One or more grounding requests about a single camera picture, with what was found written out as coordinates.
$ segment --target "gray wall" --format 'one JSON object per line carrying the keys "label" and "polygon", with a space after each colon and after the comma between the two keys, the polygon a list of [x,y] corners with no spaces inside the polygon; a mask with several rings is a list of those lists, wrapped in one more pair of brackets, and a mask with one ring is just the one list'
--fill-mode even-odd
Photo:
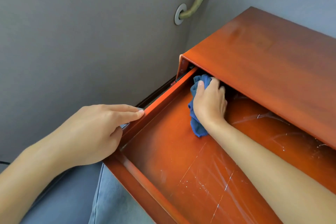
{"label": "gray wall", "polygon": [[336,0],[205,0],[193,18],[187,49],[250,6],[336,37]]}
{"label": "gray wall", "polygon": [[0,0],[0,160],[83,105],[135,105],[177,72],[193,0]]}

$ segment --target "drawer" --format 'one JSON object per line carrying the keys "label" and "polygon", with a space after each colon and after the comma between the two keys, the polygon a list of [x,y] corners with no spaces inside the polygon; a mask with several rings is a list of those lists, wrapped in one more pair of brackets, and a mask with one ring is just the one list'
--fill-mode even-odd
{"label": "drawer", "polygon": [[[187,105],[203,73],[191,69],[128,124],[104,164],[156,223],[281,223],[217,142],[194,135]],[[332,148],[229,86],[227,99],[231,125],[336,193]]]}

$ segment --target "forearm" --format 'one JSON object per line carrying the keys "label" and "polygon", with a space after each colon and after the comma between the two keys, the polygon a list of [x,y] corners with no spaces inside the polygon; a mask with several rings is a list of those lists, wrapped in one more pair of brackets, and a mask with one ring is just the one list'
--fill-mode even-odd
{"label": "forearm", "polygon": [[63,168],[40,144],[24,150],[0,174],[0,220],[19,223],[37,196]]}
{"label": "forearm", "polygon": [[225,121],[208,128],[285,223],[334,223],[336,195]]}

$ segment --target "blue cloth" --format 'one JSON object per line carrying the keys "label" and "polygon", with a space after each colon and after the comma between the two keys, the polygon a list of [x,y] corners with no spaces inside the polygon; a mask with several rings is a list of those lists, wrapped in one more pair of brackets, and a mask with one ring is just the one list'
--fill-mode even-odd
{"label": "blue cloth", "polygon": [[188,104],[188,108],[190,109],[190,116],[191,116],[190,125],[191,125],[191,128],[192,128],[193,132],[195,133],[195,135],[198,136],[198,137],[202,137],[202,136],[206,136],[208,134],[208,132],[205,130],[205,128],[202,126],[202,124],[198,121],[198,119],[195,115],[195,112],[194,112],[194,98],[195,98],[195,95],[196,95],[198,81],[203,81],[204,82],[204,88],[207,88],[207,86],[209,86],[209,84],[211,82],[211,77],[208,76],[207,74],[203,74],[202,76],[200,76],[200,75],[195,76],[194,77],[194,83],[195,84],[190,89],[191,94],[192,94],[192,100]]}

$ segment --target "left hand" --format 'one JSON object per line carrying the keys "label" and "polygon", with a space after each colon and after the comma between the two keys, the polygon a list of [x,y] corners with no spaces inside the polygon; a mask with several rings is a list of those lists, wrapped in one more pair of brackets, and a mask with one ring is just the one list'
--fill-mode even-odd
{"label": "left hand", "polygon": [[143,110],[129,105],[85,106],[32,147],[55,158],[64,170],[96,163],[117,149],[122,136],[120,125],[143,114]]}

